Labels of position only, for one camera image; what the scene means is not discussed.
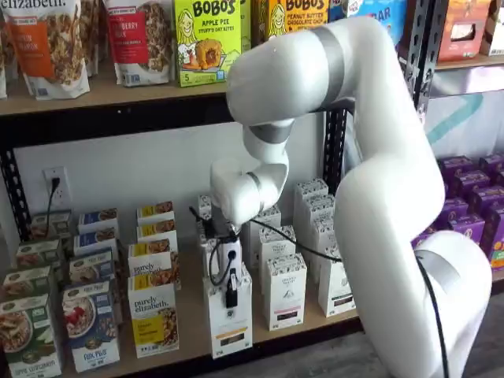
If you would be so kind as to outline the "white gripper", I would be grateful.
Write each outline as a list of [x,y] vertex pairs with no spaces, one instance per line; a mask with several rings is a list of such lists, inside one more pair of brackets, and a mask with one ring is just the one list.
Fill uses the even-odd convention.
[[238,279],[241,273],[242,246],[236,234],[220,237],[217,240],[217,257],[220,274],[229,274],[226,284],[225,305],[232,309],[238,305]]

